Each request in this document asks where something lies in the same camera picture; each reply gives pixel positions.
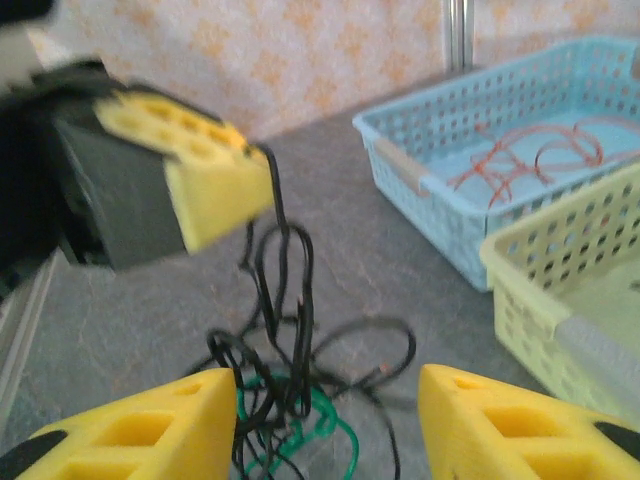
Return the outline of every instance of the gray countertop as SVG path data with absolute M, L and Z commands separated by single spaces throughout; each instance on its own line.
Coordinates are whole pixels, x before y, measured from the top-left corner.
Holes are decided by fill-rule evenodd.
M 415 329 L 418 348 L 390 393 L 415 396 L 425 363 L 540 391 L 496 341 L 491 295 L 474 291 L 376 190 L 351 126 L 354 113 L 269 142 L 279 160 L 287 214 L 314 240 L 317 337 L 363 312 L 398 315 Z M 236 267 L 242 247 L 239 231 L 195 257 L 118 275 L 58 258 L 0 452 L 47 423 L 176 379 L 206 353 L 208 328 L 241 325 L 254 301 L 250 280 Z M 397 358 L 394 352 L 404 347 L 396 340 L 348 337 L 325 361 L 355 375 Z M 360 438 L 356 477 L 391 478 L 386 432 L 372 410 L 358 398 L 346 398 L 338 408 Z M 392 419 L 402 477 L 430 478 L 417 415 L 394 411 Z M 336 435 L 295 461 L 308 478 L 341 478 L 347 445 Z

